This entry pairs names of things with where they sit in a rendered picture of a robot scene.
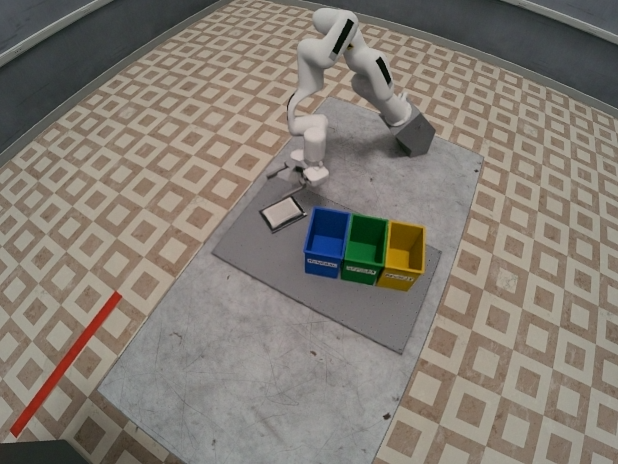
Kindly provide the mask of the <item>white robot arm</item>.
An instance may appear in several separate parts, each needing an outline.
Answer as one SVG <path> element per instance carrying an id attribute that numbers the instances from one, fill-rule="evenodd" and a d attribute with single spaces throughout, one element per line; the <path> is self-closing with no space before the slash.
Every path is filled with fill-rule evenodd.
<path id="1" fill-rule="evenodd" d="M 342 54 L 348 68 L 356 72 L 351 79 L 352 89 L 378 109 L 389 125 L 403 125 L 412 112 L 406 101 L 407 92 L 403 96 L 399 93 L 398 97 L 393 94 L 394 81 L 388 59 L 381 51 L 366 45 L 354 13 L 321 8 L 314 12 L 312 23 L 326 36 L 323 40 L 304 39 L 298 44 L 298 88 L 287 105 L 290 135 L 304 136 L 304 159 L 289 158 L 286 162 L 291 171 L 297 173 L 310 166 L 324 166 L 328 119 L 322 114 L 295 116 L 295 108 L 303 99 L 323 89 L 324 69 L 334 66 Z"/>

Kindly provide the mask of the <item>green returns bin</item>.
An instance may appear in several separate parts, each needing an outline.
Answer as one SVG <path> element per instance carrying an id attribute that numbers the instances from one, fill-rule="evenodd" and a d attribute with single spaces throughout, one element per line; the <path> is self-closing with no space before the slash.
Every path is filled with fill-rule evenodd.
<path id="1" fill-rule="evenodd" d="M 340 280 L 373 285 L 384 267 L 387 232 L 387 219 L 351 214 Z"/>

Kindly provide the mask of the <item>yellow recycle bin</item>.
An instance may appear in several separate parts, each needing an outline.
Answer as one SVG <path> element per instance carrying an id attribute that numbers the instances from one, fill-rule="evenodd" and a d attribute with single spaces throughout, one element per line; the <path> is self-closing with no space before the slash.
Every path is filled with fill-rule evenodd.
<path id="1" fill-rule="evenodd" d="M 389 220 L 385 266 L 376 286 L 407 292 L 424 274 L 424 263 L 425 227 Z"/>

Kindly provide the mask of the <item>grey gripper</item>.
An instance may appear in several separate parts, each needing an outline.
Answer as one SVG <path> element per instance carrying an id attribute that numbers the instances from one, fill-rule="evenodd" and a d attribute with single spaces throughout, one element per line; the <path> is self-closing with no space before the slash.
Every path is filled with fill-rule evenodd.
<path id="1" fill-rule="evenodd" d="M 291 158 L 299 160 L 299 161 L 304 159 L 304 147 L 293 151 L 291 153 Z M 285 164 L 283 167 L 278 168 L 278 169 L 276 169 L 276 170 L 266 174 L 267 180 L 277 176 L 278 172 L 280 172 L 280 171 L 282 171 L 284 169 L 287 169 L 287 168 L 289 168 L 289 167 Z M 301 184 L 301 187 L 281 195 L 281 199 L 282 200 L 285 200 L 285 199 L 293 196 L 293 194 L 295 194 L 295 193 L 305 189 L 306 188 L 306 182 L 305 181 L 307 181 L 313 187 L 317 187 L 317 186 L 319 186 L 319 185 L 321 185 L 321 184 L 323 184 L 323 183 L 328 181 L 328 174 L 329 174 L 329 172 L 328 172 L 328 170 L 324 166 L 323 167 L 320 167 L 320 166 L 318 166 L 318 167 L 311 167 L 310 166 L 309 168 L 303 169 L 303 170 L 304 171 L 301 173 L 301 178 L 302 179 L 299 180 L 299 183 Z"/>

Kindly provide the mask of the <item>blue bin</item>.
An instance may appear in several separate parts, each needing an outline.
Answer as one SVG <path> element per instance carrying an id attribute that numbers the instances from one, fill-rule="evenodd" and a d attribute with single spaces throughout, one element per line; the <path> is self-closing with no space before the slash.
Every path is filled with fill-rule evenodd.
<path id="1" fill-rule="evenodd" d="M 313 208 L 303 249 L 305 273 L 337 279 L 344 257 L 350 215 L 343 211 Z"/>

